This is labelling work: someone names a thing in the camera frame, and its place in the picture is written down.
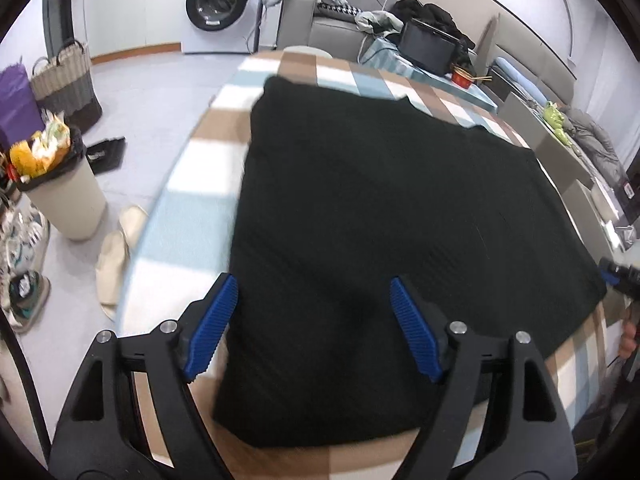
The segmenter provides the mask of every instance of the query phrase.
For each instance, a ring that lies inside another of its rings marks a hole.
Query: washing machine door
[[[201,30],[222,30],[235,23],[249,0],[187,0],[187,15]]]

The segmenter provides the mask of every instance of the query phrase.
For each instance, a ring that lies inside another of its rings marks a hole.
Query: dark jacket
[[[456,46],[456,51],[451,62],[462,67],[472,75],[476,75],[476,70],[471,64],[471,59],[468,54],[468,50],[473,50],[476,44],[458,30],[456,22],[453,21],[453,18],[446,10],[441,9],[435,4],[423,5],[418,0],[398,0],[389,12],[403,23],[417,18],[427,25],[431,25],[431,27],[435,27],[442,32],[452,35],[460,44]]]

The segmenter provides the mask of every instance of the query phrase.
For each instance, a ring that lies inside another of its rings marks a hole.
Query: purple bag
[[[6,151],[38,130],[44,123],[27,71],[23,64],[8,66],[0,72],[0,144]]]

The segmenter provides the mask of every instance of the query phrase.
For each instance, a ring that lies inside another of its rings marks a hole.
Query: tile floor
[[[118,213],[135,203],[149,210],[191,129],[243,56],[156,54],[92,69],[104,115],[84,136],[91,145],[124,136],[119,170],[99,175],[108,212],[88,241],[71,242],[52,227],[44,263],[51,294],[40,319],[20,341],[53,436],[69,386],[92,338],[113,323],[95,294],[94,265]]]

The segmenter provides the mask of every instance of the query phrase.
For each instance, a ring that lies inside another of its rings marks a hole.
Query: checkered tablecloth
[[[505,142],[526,146],[506,123],[486,110],[395,74],[304,54],[268,52],[248,57],[203,113],[158,197],[129,267],[118,311],[118,335],[146,333],[165,319],[177,319],[188,303],[202,298],[219,273],[227,269],[244,156],[251,137],[250,111],[266,79],[274,74],[369,97],[407,96],[424,113],[462,126],[480,124]],[[598,393],[606,370],[606,346],[604,313],[599,305],[546,361],[571,426]],[[409,431],[372,442],[315,449],[253,449],[210,419],[225,363],[226,348],[221,344],[209,370],[196,379],[191,391],[236,478],[386,480],[393,476],[417,434]],[[136,382],[151,449],[161,458],[166,449],[152,416],[145,376],[137,377]],[[473,457],[485,413],[486,404],[474,408],[457,463]]]
[[[371,43],[367,51],[360,56],[360,62],[369,68],[386,70],[418,83],[439,88],[488,112],[496,113],[498,111],[497,105],[477,85],[473,84],[468,89],[464,89],[451,81],[450,74],[440,77],[430,72],[425,72],[402,57],[396,46],[383,38],[376,38]]]

